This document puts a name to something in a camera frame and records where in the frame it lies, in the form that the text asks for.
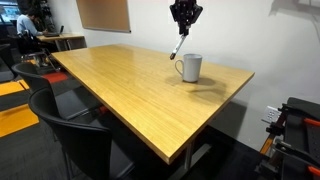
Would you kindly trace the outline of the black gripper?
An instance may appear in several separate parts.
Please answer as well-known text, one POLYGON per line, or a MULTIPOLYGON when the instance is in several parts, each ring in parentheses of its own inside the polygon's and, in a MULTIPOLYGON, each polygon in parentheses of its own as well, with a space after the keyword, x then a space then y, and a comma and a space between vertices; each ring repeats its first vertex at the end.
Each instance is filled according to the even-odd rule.
POLYGON ((184 36, 189 35, 190 26, 197 21, 203 11, 197 0, 175 0, 169 9, 173 20, 178 23, 179 34, 184 36))

